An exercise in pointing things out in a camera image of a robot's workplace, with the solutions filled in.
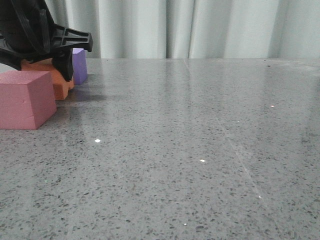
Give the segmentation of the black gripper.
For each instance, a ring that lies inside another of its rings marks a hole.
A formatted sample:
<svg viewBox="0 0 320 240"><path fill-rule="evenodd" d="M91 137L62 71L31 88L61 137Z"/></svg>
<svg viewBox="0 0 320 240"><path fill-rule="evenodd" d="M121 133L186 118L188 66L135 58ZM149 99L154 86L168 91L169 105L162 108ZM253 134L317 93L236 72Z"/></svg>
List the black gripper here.
<svg viewBox="0 0 320 240"><path fill-rule="evenodd" d="M91 33L58 25L44 0L0 2L0 63L22 70L23 58L52 57L66 82L72 80L73 48L92 51Z"/></svg>

